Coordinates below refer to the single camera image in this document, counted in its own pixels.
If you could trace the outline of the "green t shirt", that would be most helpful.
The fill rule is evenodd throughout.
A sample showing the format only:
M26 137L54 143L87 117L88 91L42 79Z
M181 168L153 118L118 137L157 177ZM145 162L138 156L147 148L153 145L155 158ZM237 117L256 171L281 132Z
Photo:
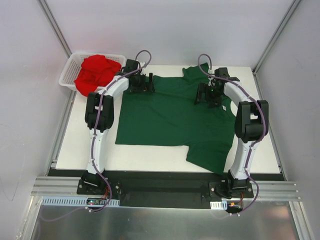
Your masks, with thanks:
M186 161L221 175L235 136L231 99L219 107L195 104L198 85L207 83L209 66L182 69L181 77L155 75L155 92L122 95L117 145L187 146Z

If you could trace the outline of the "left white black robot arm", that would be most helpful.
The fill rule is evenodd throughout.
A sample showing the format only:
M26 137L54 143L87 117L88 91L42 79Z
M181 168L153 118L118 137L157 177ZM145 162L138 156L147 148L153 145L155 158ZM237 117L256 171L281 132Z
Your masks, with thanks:
M107 159L103 147L107 135L115 119L115 100L126 90L136 92L153 92L151 81L146 81L142 73L150 61L145 63L136 59L128 59L125 66L115 74L110 83L97 92L90 92L86 100L84 120L89 129L90 152L86 171L92 175L102 174L105 170L104 161Z

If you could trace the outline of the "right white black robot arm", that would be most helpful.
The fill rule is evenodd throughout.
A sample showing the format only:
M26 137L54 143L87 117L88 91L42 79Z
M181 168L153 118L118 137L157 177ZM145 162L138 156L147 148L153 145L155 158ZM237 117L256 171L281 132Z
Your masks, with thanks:
M231 77L226 67L200 70L208 76L208 83L198 85L195 104L202 100L210 108L222 106L222 98L228 97L237 106L234 132L238 144L234 162L229 170L232 181L225 184L225 193L232 198L243 191L239 181L250 178L254 153L269 130L269 103L254 99L241 85L237 77Z

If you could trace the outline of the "red t shirt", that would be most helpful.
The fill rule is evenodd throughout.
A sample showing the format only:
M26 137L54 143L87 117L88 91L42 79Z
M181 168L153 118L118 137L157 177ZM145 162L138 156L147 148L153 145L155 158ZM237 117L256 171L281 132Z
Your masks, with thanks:
M96 54L85 58L80 72L75 79L76 89L85 97L95 92L98 87L107 86L122 65L104 55Z

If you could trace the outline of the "white plastic basket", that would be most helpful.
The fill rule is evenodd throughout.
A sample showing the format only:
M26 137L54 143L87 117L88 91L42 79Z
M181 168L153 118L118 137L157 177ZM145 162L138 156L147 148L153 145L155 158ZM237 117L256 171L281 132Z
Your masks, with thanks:
M68 58L58 80L58 83L63 86L67 87L72 91L77 91L75 80L78 77L80 70L82 68L82 63L84 59L94 56L94 55L102 55L105 56L109 60L113 60L122 67L125 66L126 57L120 54L110 54L110 53L97 53L97 52L83 52L78 51L74 52Z

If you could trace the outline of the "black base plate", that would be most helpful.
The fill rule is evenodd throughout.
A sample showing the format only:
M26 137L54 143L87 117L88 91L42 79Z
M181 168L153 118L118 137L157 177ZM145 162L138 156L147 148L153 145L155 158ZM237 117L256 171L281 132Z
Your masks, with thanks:
M201 172L152 172L105 170L101 176L85 171L78 182L78 195L119 200L122 207L208 209L211 202L253 199L248 180L233 188L226 174Z

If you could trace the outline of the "left aluminium corner post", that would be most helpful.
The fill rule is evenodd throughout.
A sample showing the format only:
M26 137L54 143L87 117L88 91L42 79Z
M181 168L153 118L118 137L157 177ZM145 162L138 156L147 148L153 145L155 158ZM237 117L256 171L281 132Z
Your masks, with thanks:
M62 47L65 55L69 58L72 54L72 51L63 35L61 28L46 0L37 0L44 16L46 17L49 25L51 26L56 38L58 39L60 46Z

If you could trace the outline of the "aluminium corner post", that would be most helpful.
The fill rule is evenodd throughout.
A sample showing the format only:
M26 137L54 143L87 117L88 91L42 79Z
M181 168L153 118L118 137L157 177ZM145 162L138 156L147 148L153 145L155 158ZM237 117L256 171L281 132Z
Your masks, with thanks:
M63 35L61 28L46 0L37 0L44 16L46 17L49 25L51 26L56 38L58 39L60 46L62 47L65 55L69 58L72 54L72 51Z
M296 12L297 8L302 3L302 0L293 0L288 9L286 10L284 16L282 17L281 21L279 22L277 28L275 29L273 35L271 36L270 40L268 41L265 49L263 50L260 58L258 59L257 63L252 69L252 73L254 76L257 75L258 71L264 64L265 60L267 59L268 55L276 45L278 39L282 35L283 31L285 30L286 26L288 25L289 21L293 17L294 13Z

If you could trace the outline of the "right aluminium corner post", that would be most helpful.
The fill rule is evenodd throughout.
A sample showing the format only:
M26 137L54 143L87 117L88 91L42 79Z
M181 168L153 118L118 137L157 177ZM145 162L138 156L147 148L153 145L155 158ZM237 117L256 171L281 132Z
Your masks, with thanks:
M263 50L260 58L258 59L257 63L252 69L252 73L254 76L257 75L258 71L264 64L265 60L267 59L268 55L276 45L278 39L282 35L283 31L285 30L286 26L288 25L289 21L293 17L294 13L296 12L297 8L302 3L302 0L293 0L288 9L286 10L284 16L282 17L281 21L279 22L277 28L275 29L273 35L271 36L270 40L268 41L265 49Z

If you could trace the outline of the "aluminium rail frame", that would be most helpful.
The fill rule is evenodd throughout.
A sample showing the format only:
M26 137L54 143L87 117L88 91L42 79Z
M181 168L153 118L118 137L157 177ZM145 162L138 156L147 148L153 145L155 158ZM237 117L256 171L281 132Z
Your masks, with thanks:
M38 176L35 180L31 194L33 196L101 196L77 194L79 180L84 172L82 170L58 170L51 168L46 176ZM253 194L258 194L259 200L299 201L302 198L298 185L286 181L282 174L254 173L252 178Z

